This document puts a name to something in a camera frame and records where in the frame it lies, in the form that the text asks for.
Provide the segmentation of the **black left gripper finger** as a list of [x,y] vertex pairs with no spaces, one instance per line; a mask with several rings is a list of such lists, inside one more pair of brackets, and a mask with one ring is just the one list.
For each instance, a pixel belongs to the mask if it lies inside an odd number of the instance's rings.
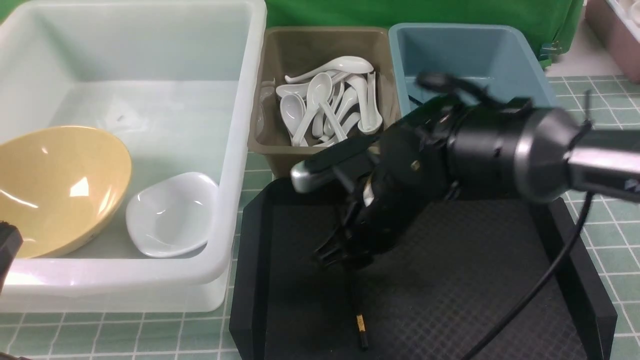
[[18,228],[10,223],[0,223],[0,292],[3,291],[5,281],[9,275],[13,261],[18,257],[18,251],[23,244],[23,237]]

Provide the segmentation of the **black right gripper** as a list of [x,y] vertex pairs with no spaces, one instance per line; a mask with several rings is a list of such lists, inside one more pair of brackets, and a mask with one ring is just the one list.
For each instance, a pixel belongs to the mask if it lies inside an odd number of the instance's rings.
[[334,173],[349,192],[349,204],[334,240],[313,253],[323,269],[340,265],[358,271],[370,266],[375,256],[397,246],[427,205],[451,196],[451,177],[444,170],[372,170],[358,178],[342,170]]

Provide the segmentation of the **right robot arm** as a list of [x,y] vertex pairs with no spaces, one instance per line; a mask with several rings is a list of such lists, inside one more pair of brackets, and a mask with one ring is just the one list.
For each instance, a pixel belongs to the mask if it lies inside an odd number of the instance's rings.
[[639,202],[639,131],[594,129],[525,98],[466,105],[437,96],[378,135],[310,158],[348,193],[343,218],[315,250],[323,267],[368,266],[430,204],[461,191],[549,203],[566,191]]

